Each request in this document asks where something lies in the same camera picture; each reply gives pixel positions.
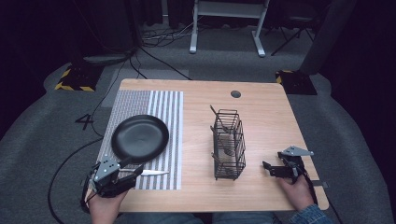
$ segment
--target person's arm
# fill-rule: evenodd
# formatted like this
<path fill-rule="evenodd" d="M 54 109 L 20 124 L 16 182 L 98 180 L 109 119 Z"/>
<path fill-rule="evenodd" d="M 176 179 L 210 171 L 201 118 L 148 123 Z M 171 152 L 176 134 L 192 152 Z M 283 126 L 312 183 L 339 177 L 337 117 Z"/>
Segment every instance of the person's arm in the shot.
<path fill-rule="evenodd" d="M 128 191 L 125 191 L 115 198 L 102 198 L 91 192 L 88 198 L 92 198 L 88 201 L 88 206 L 90 207 L 92 224 L 114 223 L 119 214 L 121 202 L 127 193 Z"/>
<path fill-rule="evenodd" d="M 329 224 L 332 221 L 314 203 L 309 191 L 308 183 L 303 175 L 292 185 L 283 178 L 277 178 L 280 187 L 285 191 L 290 203 L 298 211 L 291 219 L 291 223 L 298 224 Z"/>

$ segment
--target striped cloth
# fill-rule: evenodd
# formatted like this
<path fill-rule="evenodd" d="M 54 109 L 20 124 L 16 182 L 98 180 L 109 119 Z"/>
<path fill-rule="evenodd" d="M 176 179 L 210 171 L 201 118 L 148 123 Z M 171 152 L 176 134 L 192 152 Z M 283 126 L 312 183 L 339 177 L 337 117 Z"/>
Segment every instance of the striped cloth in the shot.
<path fill-rule="evenodd" d="M 155 159 L 146 162 L 147 170 L 169 171 L 168 175 L 139 176 L 137 189 L 181 189 L 183 92 L 182 91 L 122 91 L 117 93 L 111 111 L 105 138 L 99 151 L 98 161 L 104 155 L 119 161 L 111 149 L 111 135 L 125 119 L 135 115 L 151 115 L 161 119 L 169 130 L 166 149 Z M 136 168 L 128 165 L 125 168 Z M 129 175 L 120 173 L 120 177 Z"/>

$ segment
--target human hand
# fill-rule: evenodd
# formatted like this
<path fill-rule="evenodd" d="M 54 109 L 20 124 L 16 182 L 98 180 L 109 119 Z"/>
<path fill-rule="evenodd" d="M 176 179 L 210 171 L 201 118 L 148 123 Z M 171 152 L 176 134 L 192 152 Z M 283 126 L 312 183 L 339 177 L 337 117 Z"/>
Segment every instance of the human hand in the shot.
<path fill-rule="evenodd" d="M 125 198 L 128 190 L 117 195 L 115 198 L 102 198 L 99 195 L 94 195 L 92 191 L 88 198 L 88 206 L 90 208 L 91 218 L 93 224 L 110 224 L 113 223 L 119 214 L 120 205 Z"/>
<path fill-rule="evenodd" d="M 285 179 L 277 177 L 277 183 L 285 191 L 290 203 L 297 209 L 302 211 L 309 205 L 314 203 L 308 183 L 303 175 L 297 178 L 294 184 L 288 183 Z"/>

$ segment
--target knife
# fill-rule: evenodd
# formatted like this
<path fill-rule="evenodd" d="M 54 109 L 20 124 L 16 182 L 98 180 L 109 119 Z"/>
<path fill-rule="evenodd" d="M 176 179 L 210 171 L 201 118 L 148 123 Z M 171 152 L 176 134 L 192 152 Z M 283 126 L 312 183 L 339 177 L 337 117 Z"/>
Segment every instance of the knife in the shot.
<path fill-rule="evenodd" d="M 134 169 L 120 169 L 120 172 L 134 172 Z M 168 171 L 156 171 L 156 170 L 143 170 L 141 175 L 166 175 Z"/>

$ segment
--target cable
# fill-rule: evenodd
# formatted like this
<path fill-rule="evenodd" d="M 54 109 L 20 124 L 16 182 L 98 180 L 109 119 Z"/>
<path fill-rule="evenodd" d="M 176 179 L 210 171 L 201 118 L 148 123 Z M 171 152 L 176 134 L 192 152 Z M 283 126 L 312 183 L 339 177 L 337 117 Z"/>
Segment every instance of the cable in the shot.
<path fill-rule="evenodd" d="M 293 164 L 295 164 L 295 162 L 288 161 L 288 160 L 287 160 L 286 158 L 284 158 L 284 157 L 283 157 L 281 160 L 282 160 L 282 161 L 285 161 L 285 162 L 288 164 L 289 168 L 295 167 L 295 168 L 297 168 L 297 169 L 299 170 L 299 173 L 300 173 L 301 175 L 304 176 L 305 181 L 306 181 L 306 183 L 308 184 L 308 188 L 309 188 L 309 192 L 311 193 L 312 200 L 314 201 L 315 204 L 318 204 L 318 198 L 317 198 L 317 194 L 315 193 L 314 184 L 312 183 L 311 178 L 309 178 L 309 174 L 308 174 L 308 172 L 305 170 L 305 168 L 301 168 L 299 165 L 295 165 L 295 166 L 294 166 Z"/>
<path fill-rule="evenodd" d="M 151 43 L 144 43 L 144 47 L 147 47 L 147 48 L 155 48 L 155 47 L 165 47 L 165 46 L 167 46 L 167 45 L 170 45 L 170 44 L 172 44 L 175 40 L 179 40 L 179 39 L 181 39 L 181 38 L 183 38 L 184 36 L 186 36 L 186 35 L 191 35 L 192 34 L 192 32 L 191 33 L 187 33 L 187 34 L 182 34 L 183 32 L 185 32 L 186 30 L 190 30 L 191 28 L 191 26 L 193 25 L 193 22 L 192 23 L 190 23 L 189 25 L 187 25 L 186 27 L 184 27 L 183 29 L 180 29 L 180 30 L 178 30 L 178 31 L 174 31 L 174 32 L 172 32 L 172 33 L 169 33 L 169 34 L 166 34 L 166 35 L 163 35 L 163 34 L 161 34 L 161 35 L 157 35 L 157 33 L 156 33 L 156 31 L 148 31 L 149 33 L 150 32 L 154 32 L 154 35 L 152 35 L 152 36 L 148 36 L 148 37 L 144 37 L 144 38 L 142 38 L 143 40 L 152 40 L 152 39 L 158 39 L 157 40 L 157 43 L 156 44 L 151 44 Z M 166 43 L 166 44 L 164 44 L 164 45 L 160 45 L 164 40 L 167 40 L 167 38 L 170 38 L 170 42 L 169 43 Z"/>
<path fill-rule="evenodd" d="M 97 193 L 95 192 L 89 199 L 87 199 L 87 201 L 85 201 L 85 203 L 88 203 L 96 195 L 97 195 Z"/>
<path fill-rule="evenodd" d="M 147 55 L 150 56 L 151 58 L 153 58 L 153 59 L 155 59 L 155 60 L 157 60 L 157 61 L 159 61 L 159 62 L 161 62 L 161 63 L 164 63 L 164 64 L 168 65 L 170 68 L 172 68 L 173 70 L 175 70 L 177 73 L 181 74 L 181 75 L 182 75 L 183 77 L 185 77 L 186 79 L 192 80 L 191 78 L 189 78 L 189 77 L 185 76 L 184 74 L 182 74 L 181 72 L 179 72 L 176 68 L 174 68 L 174 67 L 173 67 L 172 65 L 170 65 L 169 63 L 166 63 L 166 62 L 164 62 L 163 60 L 154 57 L 153 55 L 151 55 L 150 53 L 148 53 L 147 51 L 145 51 L 143 48 L 141 48 L 141 47 L 139 47 L 139 48 L 142 49 L 145 53 L 147 53 Z"/>
<path fill-rule="evenodd" d="M 72 158 L 76 153 L 80 152 L 80 151 L 81 151 L 83 148 L 85 148 L 85 147 L 88 147 L 88 146 L 90 146 L 90 145 L 92 145 L 92 144 L 94 144 L 94 143 L 97 143 L 97 142 L 101 141 L 102 139 L 103 139 L 103 137 L 98 138 L 98 139 L 96 139 L 96 140 L 93 140 L 93 141 L 91 141 L 90 143 L 85 144 L 85 145 L 82 146 L 82 147 L 79 147 L 76 151 L 74 151 L 72 154 L 70 154 L 70 155 L 62 162 L 62 164 L 58 167 L 58 169 L 56 170 L 55 174 L 53 175 L 51 181 L 49 182 L 49 190 L 48 190 L 48 193 L 47 193 L 47 203 L 48 203 L 48 205 L 49 205 L 49 211 L 50 211 L 50 213 L 52 214 L 53 218 L 55 218 L 55 220 L 56 220 L 58 223 L 64 224 L 64 223 L 59 219 L 59 217 L 56 215 L 55 211 L 53 210 L 52 203 L 51 203 L 51 200 L 50 200 L 50 194 L 51 194 L 51 191 L 52 191 L 52 185 L 53 185 L 53 182 L 55 181 L 55 178 L 56 178 L 57 174 L 61 171 L 62 167 L 67 163 L 67 161 L 68 161 L 70 158 Z"/>
<path fill-rule="evenodd" d="M 137 62 L 139 63 L 139 66 L 137 67 L 137 71 L 140 72 L 140 66 L 142 66 L 142 63 L 139 61 L 139 59 L 137 58 L 137 53 L 134 55 L 136 57 Z"/>
<path fill-rule="evenodd" d="M 338 212 L 337 212 L 337 210 L 335 210 L 335 208 L 334 208 L 334 206 L 332 205 L 332 202 L 330 201 L 330 198 L 329 198 L 329 197 L 327 197 L 327 201 L 329 201 L 329 204 L 330 204 L 330 206 L 332 207 L 332 210 L 334 211 L 335 216 L 336 216 L 337 219 L 338 219 L 338 222 L 339 222 L 340 224 L 343 224 L 343 221 L 341 220 L 340 215 L 338 215 Z"/>
<path fill-rule="evenodd" d="M 129 63 L 131 64 L 131 66 L 132 66 L 132 68 L 137 72 L 137 77 L 139 77 L 139 75 L 140 76 L 142 76 L 143 78 L 145 78 L 145 79 L 148 79 L 147 77 L 145 77 L 145 75 L 143 75 L 139 70 L 137 70 L 135 67 L 134 67 L 134 65 L 132 64 L 132 62 L 131 62 L 131 58 L 129 58 Z"/>
<path fill-rule="evenodd" d="M 99 102 L 99 104 L 98 104 L 98 105 L 96 106 L 96 108 L 93 110 L 92 116 L 91 116 L 92 120 L 93 120 L 93 115 L 95 114 L 97 108 L 98 108 L 99 105 L 106 99 L 106 97 L 108 96 L 108 94 L 109 94 L 110 91 L 111 91 L 111 88 L 113 88 L 114 83 L 116 83 L 117 78 L 119 78 L 120 71 L 121 71 L 122 67 L 125 65 L 125 63 L 126 63 L 126 60 L 122 63 L 122 66 L 120 67 L 119 71 L 117 72 L 116 78 L 114 79 L 113 83 L 111 83 L 110 88 L 108 88 L 108 91 L 107 91 L 106 95 L 102 98 L 102 100 Z M 93 127 L 93 122 L 91 123 L 91 127 L 92 127 L 93 131 L 94 131 L 97 135 L 103 137 L 102 134 L 99 134 L 99 133 L 95 130 L 95 128 Z"/>

